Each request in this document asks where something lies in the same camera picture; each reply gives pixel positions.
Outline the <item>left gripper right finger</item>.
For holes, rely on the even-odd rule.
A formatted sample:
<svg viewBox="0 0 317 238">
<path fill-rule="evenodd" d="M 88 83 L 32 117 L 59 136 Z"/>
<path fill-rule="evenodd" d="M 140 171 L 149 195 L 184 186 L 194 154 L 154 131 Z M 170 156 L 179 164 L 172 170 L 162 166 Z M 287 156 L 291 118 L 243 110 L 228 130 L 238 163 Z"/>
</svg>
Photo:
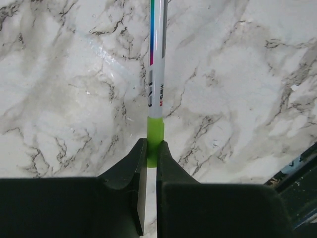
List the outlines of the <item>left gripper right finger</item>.
<svg viewBox="0 0 317 238">
<path fill-rule="evenodd" d="M 292 238 L 278 193 L 261 184 L 200 183 L 158 149 L 157 235 L 160 238 Z"/>
</svg>

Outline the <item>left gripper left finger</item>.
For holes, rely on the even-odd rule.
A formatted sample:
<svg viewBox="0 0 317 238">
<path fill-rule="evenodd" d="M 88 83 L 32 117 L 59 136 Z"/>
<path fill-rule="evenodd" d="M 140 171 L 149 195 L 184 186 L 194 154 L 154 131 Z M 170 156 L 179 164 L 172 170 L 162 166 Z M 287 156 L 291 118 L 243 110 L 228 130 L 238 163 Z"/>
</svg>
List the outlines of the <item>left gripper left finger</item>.
<svg viewBox="0 0 317 238">
<path fill-rule="evenodd" d="M 3 178 L 3 238 L 138 238 L 144 234 L 147 142 L 97 177 Z"/>
</svg>

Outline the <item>green marker cap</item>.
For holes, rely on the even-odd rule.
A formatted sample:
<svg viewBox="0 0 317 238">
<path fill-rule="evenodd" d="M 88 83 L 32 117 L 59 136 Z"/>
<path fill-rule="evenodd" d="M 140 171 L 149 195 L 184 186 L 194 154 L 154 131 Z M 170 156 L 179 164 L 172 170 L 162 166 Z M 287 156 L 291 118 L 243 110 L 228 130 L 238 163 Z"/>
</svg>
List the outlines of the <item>green marker cap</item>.
<svg viewBox="0 0 317 238">
<path fill-rule="evenodd" d="M 147 118 L 147 166 L 155 168 L 158 160 L 158 149 L 164 140 L 163 118 Z"/>
</svg>

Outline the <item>white marker pen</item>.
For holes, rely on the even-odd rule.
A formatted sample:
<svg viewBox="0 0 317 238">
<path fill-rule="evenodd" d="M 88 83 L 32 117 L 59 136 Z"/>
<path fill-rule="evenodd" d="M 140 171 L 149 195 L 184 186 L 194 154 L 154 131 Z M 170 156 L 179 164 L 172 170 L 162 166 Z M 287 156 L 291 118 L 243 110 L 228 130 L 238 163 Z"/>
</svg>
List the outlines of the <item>white marker pen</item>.
<svg viewBox="0 0 317 238">
<path fill-rule="evenodd" d="M 167 28 L 167 0 L 149 1 L 148 117 L 162 118 Z"/>
</svg>

